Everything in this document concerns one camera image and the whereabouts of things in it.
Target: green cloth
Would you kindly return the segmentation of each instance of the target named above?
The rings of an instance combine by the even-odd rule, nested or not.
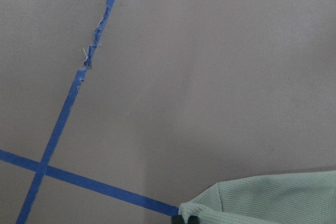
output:
[[[336,170],[263,175],[220,182],[180,205],[185,223],[336,223]]]

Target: gray surface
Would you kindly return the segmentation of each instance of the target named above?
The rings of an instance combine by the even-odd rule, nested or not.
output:
[[[31,158],[40,157],[47,143],[105,0],[75,1],[97,8],[75,5],[85,14],[83,24],[67,30],[73,40],[59,27],[69,2],[57,1],[64,6],[50,7],[53,39],[44,36],[34,52],[31,21],[19,19],[7,48],[0,49],[8,104],[2,106],[0,148]],[[30,8],[27,16],[35,19],[39,5]],[[1,16],[13,22],[13,10],[1,10]],[[335,13],[336,0],[117,0],[51,165],[174,205],[219,181],[336,169]],[[22,45],[14,36],[18,30]],[[59,40],[66,41],[67,55],[55,44]],[[34,68],[27,68],[31,59]],[[39,86],[38,71],[47,70],[55,76]],[[32,79],[22,84],[26,77]],[[24,117],[13,112],[16,106]],[[45,116],[36,126],[41,134],[29,127],[39,113]],[[22,141],[30,142],[22,148]],[[57,194],[45,183],[34,205],[36,220],[51,215],[43,202]],[[78,202],[69,204],[72,211],[63,210],[64,187],[81,191],[72,195]],[[123,221],[121,201],[59,188],[64,197],[53,202],[54,220],[72,223],[67,217],[81,215],[80,202],[94,195],[97,208],[87,205],[86,215],[97,216],[101,206],[102,219],[140,223],[131,212]],[[109,202],[120,214],[109,215]],[[143,216],[144,223],[161,221]]]

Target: mint green fabric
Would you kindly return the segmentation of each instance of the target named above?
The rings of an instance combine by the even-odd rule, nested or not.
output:
[[[185,223],[336,223],[336,170],[263,175],[220,182],[180,205]]]

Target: dark object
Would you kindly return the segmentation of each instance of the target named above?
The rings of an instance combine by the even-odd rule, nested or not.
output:
[[[187,224],[200,224],[197,216],[190,216]],[[182,215],[172,216],[172,224],[184,224]]]
[[[190,216],[188,219],[188,224],[200,224],[200,219],[197,216]]]
[[[172,216],[172,224],[184,224],[184,219],[182,215]]]

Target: blue tape strip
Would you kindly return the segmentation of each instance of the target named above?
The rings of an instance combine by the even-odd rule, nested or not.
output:
[[[42,160],[39,163],[33,182],[30,185],[30,188],[28,190],[27,196],[25,198],[25,202],[23,203],[23,206],[21,208],[20,214],[16,220],[16,224],[22,224],[27,221],[27,218],[29,216],[31,207],[34,203],[34,200],[36,198],[36,195],[38,193],[39,187],[41,185],[43,176],[46,173],[46,169],[48,166],[48,163],[51,159],[51,156],[56,148],[56,145],[58,143],[59,137],[62,134],[62,131],[64,129],[64,126],[68,120],[68,116],[70,114],[71,107],[73,103],[75,102],[76,96],[78,94],[78,89],[81,85],[81,82],[84,80],[85,74],[88,70],[88,68],[91,67],[91,61],[94,54],[94,51],[97,48],[99,39],[101,37],[101,34],[103,32],[103,29],[105,28],[107,19],[110,15],[110,12],[112,10],[114,0],[107,0],[106,2],[106,11],[103,15],[103,18],[101,22],[99,23],[98,27],[95,29],[93,34],[93,43],[91,46],[88,47],[87,50],[87,59],[84,62],[85,68],[80,69],[77,71],[77,74],[75,76],[75,79],[71,85],[68,97],[66,98],[63,108],[61,110],[61,113],[58,117],[58,120],[56,122],[55,128],[52,131],[51,137],[49,139],[48,145],[43,153]]]
[[[159,212],[164,215],[173,216],[177,215],[178,208],[168,205],[166,203],[147,198],[141,196],[139,194],[132,193],[130,191],[126,191],[120,189],[118,187],[110,186],[98,181],[95,181],[90,178],[85,178],[70,172],[66,172],[61,169],[57,169],[49,166],[47,169],[47,175],[68,183],[71,183],[76,186],[80,186],[86,189],[90,189],[92,191],[96,191],[98,193],[126,201],[128,203],[132,203],[134,205],[147,208],[153,210],[155,212]]]
[[[58,120],[56,122],[56,125],[54,127],[54,130],[52,131],[51,137],[49,139],[48,145],[43,153],[41,162],[38,164],[38,167],[36,169],[36,173],[33,179],[33,182],[30,185],[30,188],[28,190],[27,196],[25,198],[25,201],[23,203],[23,206],[21,208],[20,214],[16,220],[17,224],[25,223],[28,215],[31,210],[31,206],[34,203],[34,200],[36,198],[36,194],[39,190],[39,187],[42,182],[42,178],[46,173],[48,163],[51,159],[51,156],[56,148],[56,145],[58,143],[59,137],[62,134],[62,131],[64,129],[64,126],[68,120],[68,116],[70,114],[71,107],[73,103],[75,102],[76,96],[78,94],[78,89],[84,80],[85,74],[87,72],[87,68],[80,69],[77,71],[77,74],[75,76],[75,79],[71,85],[68,97],[66,98],[63,108],[59,114]]]
[[[38,162],[36,161],[24,157],[19,157],[2,150],[0,150],[0,160],[33,171],[36,171],[38,167]],[[139,194],[120,189],[118,187],[110,186],[90,178],[85,178],[74,173],[66,172],[65,170],[58,169],[52,166],[47,167],[46,176],[59,179],[76,186],[80,186],[85,189],[96,191],[100,194],[104,194],[143,208],[147,208],[164,215],[178,215],[178,208],[175,206],[171,206],[161,201],[147,198]]]
[[[94,51],[96,50],[96,48],[98,47],[98,42],[100,40],[101,34],[105,28],[106,22],[110,16],[110,13],[112,11],[112,7],[114,4],[115,0],[106,0],[106,10],[105,13],[98,25],[98,27],[95,29],[94,33],[93,33],[93,42],[92,44],[88,47],[87,49],[87,58],[84,61],[84,65],[87,68],[91,68],[91,63],[92,63],[92,57],[94,54]]]
[[[25,157],[16,156],[10,152],[0,150],[0,160],[5,161],[7,163],[20,166],[22,168],[32,170],[35,172],[37,170],[38,162],[27,159]]]

